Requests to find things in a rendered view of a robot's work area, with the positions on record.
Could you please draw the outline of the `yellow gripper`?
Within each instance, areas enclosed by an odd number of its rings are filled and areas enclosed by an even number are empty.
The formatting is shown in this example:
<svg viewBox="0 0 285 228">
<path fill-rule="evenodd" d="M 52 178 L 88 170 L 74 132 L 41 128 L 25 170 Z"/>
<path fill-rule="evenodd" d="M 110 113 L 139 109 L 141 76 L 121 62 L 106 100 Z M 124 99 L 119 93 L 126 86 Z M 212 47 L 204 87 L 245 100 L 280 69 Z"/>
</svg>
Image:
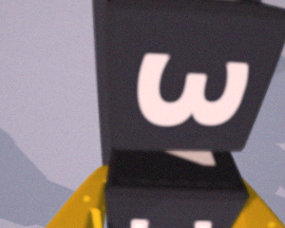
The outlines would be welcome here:
<svg viewBox="0 0 285 228">
<path fill-rule="evenodd" d="M 96 169 L 75 191 L 46 228 L 104 228 L 105 179 L 108 165 Z M 245 181 L 250 197 L 232 228 L 285 228 L 285 225 Z"/>
</svg>

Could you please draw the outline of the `black number cube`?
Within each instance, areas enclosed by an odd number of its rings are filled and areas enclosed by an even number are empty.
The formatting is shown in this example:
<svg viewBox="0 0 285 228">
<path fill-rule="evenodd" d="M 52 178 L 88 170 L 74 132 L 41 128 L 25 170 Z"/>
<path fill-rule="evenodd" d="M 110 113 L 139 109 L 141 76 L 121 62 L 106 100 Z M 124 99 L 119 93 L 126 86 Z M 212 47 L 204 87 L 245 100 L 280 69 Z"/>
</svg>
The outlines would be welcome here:
<svg viewBox="0 0 285 228">
<path fill-rule="evenodd" d="M 285 45 L 285 9 L 253 0 L 104 6 L 110 145 L 241 152 Z"/>
<path fill-rule="evenodd" d="M 107 228 L 232 228 L 249 197 L 231 152 L 112 147 Z"/>
</svg>

